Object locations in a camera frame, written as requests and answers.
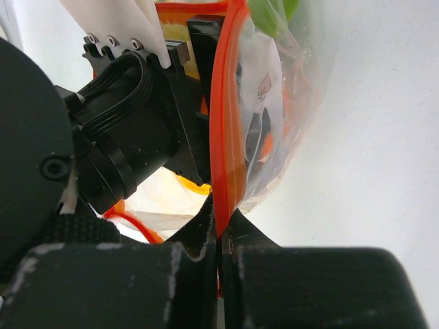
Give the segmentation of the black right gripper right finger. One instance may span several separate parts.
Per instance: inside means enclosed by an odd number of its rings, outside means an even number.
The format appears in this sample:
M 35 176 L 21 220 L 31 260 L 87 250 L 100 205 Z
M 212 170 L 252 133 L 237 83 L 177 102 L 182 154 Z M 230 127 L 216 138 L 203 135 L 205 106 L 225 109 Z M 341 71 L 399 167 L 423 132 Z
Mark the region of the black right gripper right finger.
M 426 328 L 407 274 L 376 247 L 281 247 L 241 212 L 222 236 L 227 328 Z

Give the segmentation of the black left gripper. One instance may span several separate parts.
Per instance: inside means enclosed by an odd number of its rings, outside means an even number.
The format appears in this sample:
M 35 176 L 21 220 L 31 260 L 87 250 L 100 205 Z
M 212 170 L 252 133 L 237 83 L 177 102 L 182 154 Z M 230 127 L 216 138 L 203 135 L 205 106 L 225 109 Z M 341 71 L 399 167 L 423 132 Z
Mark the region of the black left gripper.
M 138 41 L 117 56 L 84 39 L 94 78 L 63 96 L 75 144 L 78 212 L 106 212 L 166 168 L 197 186 L 211 181 L 207 85 L 186 74 L 187 42 L 166 40 L 163 68 Z

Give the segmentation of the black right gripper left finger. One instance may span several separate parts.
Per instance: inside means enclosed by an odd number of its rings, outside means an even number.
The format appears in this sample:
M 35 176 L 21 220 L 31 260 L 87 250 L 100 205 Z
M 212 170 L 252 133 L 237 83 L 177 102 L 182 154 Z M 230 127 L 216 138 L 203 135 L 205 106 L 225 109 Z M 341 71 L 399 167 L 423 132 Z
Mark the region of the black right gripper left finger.
M 2 328 L 215 328 L 213 199 L 161 244 L 52 243 L 21 261 Z

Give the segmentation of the clear zip top bag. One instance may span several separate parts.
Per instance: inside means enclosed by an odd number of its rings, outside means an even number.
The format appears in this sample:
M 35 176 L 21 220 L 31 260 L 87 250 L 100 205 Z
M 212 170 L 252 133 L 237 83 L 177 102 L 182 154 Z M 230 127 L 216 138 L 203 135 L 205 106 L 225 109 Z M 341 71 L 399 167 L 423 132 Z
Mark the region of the clear zip top bag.
M 271 38 L 253 23 L 247 1 L 162 2 L 161 23 L 186 23 L 200 77 L 201 31 L 223 20 L 215 37 L 206 95 L 211 186 L 208 195 L 182 187 L 160 168 L 139 192 L 109 212 L 153 244 L 167 241 L 213 199 L 216 238 L 238 210 L 270 193 L 291 160 L 302 124 L 317 104 L 324 76 L 317 63 L 324 38 L 323 1 L 300 1 L 287 29 Z

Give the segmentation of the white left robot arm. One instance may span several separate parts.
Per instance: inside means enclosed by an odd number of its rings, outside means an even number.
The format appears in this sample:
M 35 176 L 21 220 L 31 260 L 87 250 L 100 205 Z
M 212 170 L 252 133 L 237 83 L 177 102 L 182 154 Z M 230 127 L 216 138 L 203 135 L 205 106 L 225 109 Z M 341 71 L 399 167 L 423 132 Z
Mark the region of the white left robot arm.
M 1 280 L 34 246 L 117 241 L 102 219 L 165 168 L 211 181 L 209 93 L 227 1 L 63 1 L 92 80 L 54 85 L 1 41 Z

